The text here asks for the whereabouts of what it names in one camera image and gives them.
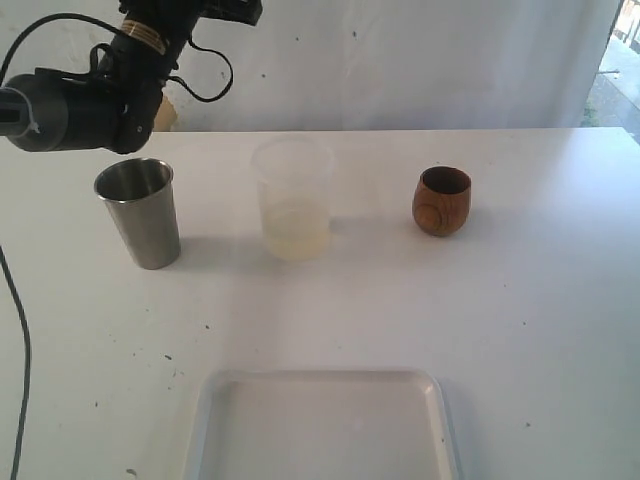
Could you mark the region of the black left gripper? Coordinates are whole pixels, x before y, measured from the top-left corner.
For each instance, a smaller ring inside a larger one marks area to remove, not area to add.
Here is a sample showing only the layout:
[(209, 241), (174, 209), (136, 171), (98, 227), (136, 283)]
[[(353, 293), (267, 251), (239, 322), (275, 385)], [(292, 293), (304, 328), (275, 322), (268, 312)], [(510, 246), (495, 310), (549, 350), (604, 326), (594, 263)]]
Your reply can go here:
[(121, 13), (149, 13), (158, 18), (177, 19), (182, 14), (256, 26), (263, 12), (260, 0), (157, 0), (120, 1)]

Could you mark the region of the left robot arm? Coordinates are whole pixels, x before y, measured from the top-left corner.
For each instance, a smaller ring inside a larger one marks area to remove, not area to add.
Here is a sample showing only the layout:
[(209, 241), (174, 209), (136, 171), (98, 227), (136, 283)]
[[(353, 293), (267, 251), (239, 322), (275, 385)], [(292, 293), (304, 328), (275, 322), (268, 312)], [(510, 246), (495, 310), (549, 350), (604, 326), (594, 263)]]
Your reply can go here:
[(122, 1), (120, 27), (79, 13), (47, 15), (14, 40), (1, 64), (6, 73), (20, 45), (37, 28), (77, 20), (113, 35), (89, 52), (85, 73), (37, 68), (1, 79), (1, 134), (27, 152), (104, 148), (117, 154), (140, 150), (148, 141), (169, 82), (201, 18), (254, 26), (259, 1)]

